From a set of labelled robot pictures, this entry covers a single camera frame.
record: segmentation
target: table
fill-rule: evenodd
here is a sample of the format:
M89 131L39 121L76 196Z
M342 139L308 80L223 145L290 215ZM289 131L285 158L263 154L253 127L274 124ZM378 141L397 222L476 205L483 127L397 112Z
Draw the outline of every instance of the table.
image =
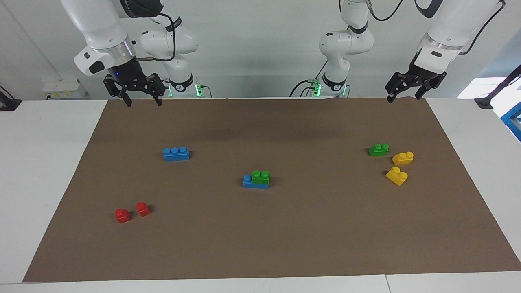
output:
M25 101L17 111L0 115L0 197L3 203L0 210L0 283L13 284L1 285L0 290L73 288L92 291L117 286L129 291L156 288L193 292L209 289L224 292L231 288L262 292L286 292L292 288L304 292L390 290L393 293L440 292L455 288L486 292L494 288L514 292L521 285L521 272L16 285L32 260L105 103L103 100ZM516 191L521 190L521 182L516 167L521 162L521 146L492 111L477 108L474 101L429 99L428 103L519 257L521 199ZM498 290L498 284L503 285L504 290Z

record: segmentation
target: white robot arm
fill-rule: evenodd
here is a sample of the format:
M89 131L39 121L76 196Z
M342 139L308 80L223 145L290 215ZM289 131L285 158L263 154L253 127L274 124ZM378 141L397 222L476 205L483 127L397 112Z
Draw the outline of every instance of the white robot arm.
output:
M323 95L339 96L349 72L347 55L361 54L373 47L373 33L367 28L369 9L365 0L344 0L341 17L347 30L322 35L319 48L327 58L326 71L320 80Z
M181 56L195 52L199 46L197 36L185 25L176 11L173 1L162 0L161 13L169 15L174 21L171 28L170 20L163 16L151 18L155 23L165 27L165 30L148 30L141 34L141 45L150 55L168 60L175 52L172 60L164 61L163 65L168 73L171 93L176 98L199 97L203 94L197 86L187 60Z
M389 103L411 87L420 87L415 94L417 99L437 88L449 63L460 54L473 33L483 26L498 3L504 6L504 0L432 0L427 9L416 5L425 17L432 18L431 25L409 70L405 74L395 72L387 83Z
M188 86L194 83L186 60L177 54L194 52L198 40L189 30L182 28L181 18L170 0L120 0L129 17L150 18L165 27L163 31L143 33L142 45L154 57L139 59L135 57L132 47L135 42L129 42L111 0L60 1L87 42L87 47L75 57L76 65L87 76L108 69L110 74L104 79L105 87L111 96L123 99L127 106L132 104L127 91L150 94L161 106L159 97L166 90L158 74L145 76L140 61L164 62L171 83ZM181 42L176 42L176 29L179 30ZM195 87L189 90L188 86L182 91L183 94L202 94Z

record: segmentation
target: lego brick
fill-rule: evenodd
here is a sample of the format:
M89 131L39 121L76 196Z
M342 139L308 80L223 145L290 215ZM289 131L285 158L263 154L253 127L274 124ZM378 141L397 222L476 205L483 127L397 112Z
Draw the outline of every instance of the lego brick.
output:
M392 167L389 172L387 172L386 177L400 186L407 180L408 175L406 172L402 172L400 168Z
M252 182L254 184L268 184L269 185L269 172L255 170L252 172Z
M392 158L392 162L394 165L407 165L412 162L414 159L413 152L399 153L394 155Z
M135 205L135 210L138 212L138 214L142 217L150 214L150 209L148 208L148 206L146 205L146 203L144 202L138 202L136 205Z
M185 161L190 159L190 151L185 146L172 149L165 148L163 150L163 158L166 162Z
M125 209L116 210L116 220L120 223L128 222L131 220L129 211Z
M369 155L372 157L385 156L389 152L389 145L386 143L375 144L369 149Z
M268 189L269 184L255 184L252 182L251 175L244 175L244 179L242 180L242 187L244 188L257 188L257 189Z

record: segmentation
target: yellow brick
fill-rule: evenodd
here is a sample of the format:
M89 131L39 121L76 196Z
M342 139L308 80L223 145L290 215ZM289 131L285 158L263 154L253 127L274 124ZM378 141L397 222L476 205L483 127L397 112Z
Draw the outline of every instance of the yellow brick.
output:
M414 159L413 152L399 153L392 158L392 162L395 165L407 165Z
M401 172L400 168L392 167L389 172L387 172L386 177L400 186L407 180L408 175L406 172Z

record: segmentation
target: green brick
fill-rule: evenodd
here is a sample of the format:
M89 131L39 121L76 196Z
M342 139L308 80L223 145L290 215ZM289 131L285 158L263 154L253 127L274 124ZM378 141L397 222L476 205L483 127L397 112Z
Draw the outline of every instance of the green brick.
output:
M269 172L255 170L252 172L253 184L269 184Z
M387 155L388 152L389 152L389 145L386 143L383 143L383 144L377 143L377 144L371 146L371 148L369 149L369 155L371 155L372 157L385 156L385 155Z

